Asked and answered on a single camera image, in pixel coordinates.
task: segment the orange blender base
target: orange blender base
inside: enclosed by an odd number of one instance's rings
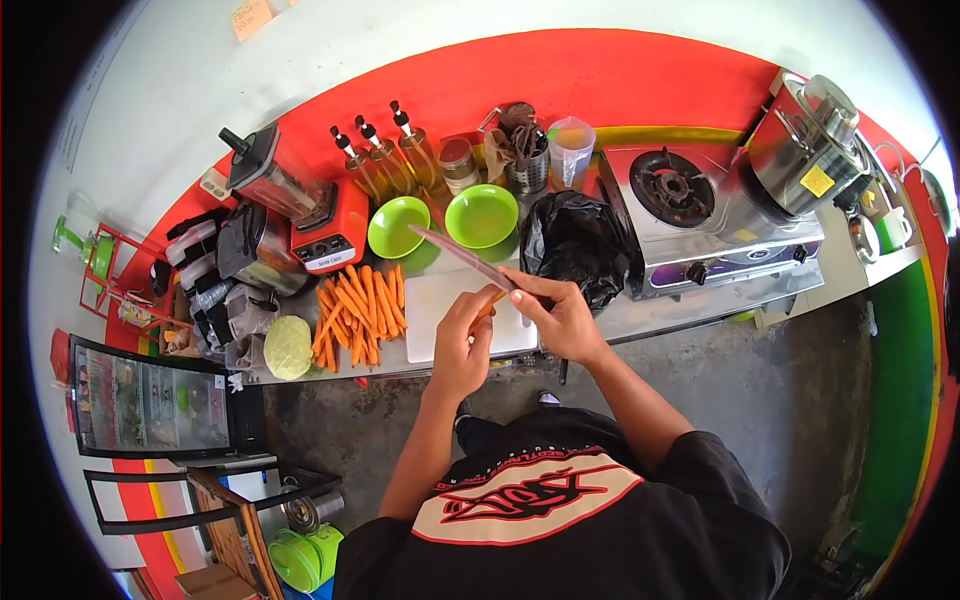
[[[290,226],[290,248],[315,275],[336,271],[363,258],[367,244],[369,199],[353,181],[340,180],[333,218],[324,226],[300,233]]]

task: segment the stove knob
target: stove knob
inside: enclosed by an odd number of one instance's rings
[[[804,264],[804,261],[806,260],[807,255],[808,255],[808,252],[806,251],[806,247],[804,247],[803,244],[793,249],[793,259],[799,262],[800,264]]]
[[[686,278],[697,285],[707,283],[707,265],[702,262],[695,262],[686,270]]]

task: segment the black plastic bag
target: black plastic bag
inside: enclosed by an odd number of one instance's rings
[[[596,316],[623,291],[638,254],[609,204],[575,191],[534,202],[520,232],[520,269],[574,281]]]

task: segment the white cutting board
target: white cutting board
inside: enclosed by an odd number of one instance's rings
[[[404,282],[404,318],[407,320],[407,360],[421,363],[433,360],[437,324],[460,296],[476,292],[490,283],[473,269],[436,275],[411,277]],[[523,319],[510,299],[493,306],[493,339],[490,354],[537,347],[537,326]]]

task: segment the shoe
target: shoe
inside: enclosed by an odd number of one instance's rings
[[[537,403],[540,405],[540,408],[557,408],[563,406],[560,403],[560,399],[549,392],[540,392]]]
[[[467,417],[473,416],[473,410],[470,408],[470,398],[464,398],[460,404],[457,405],[457,415],[453,418],[453,428],[457,428],[457,424],[461,420],[466,419]]]

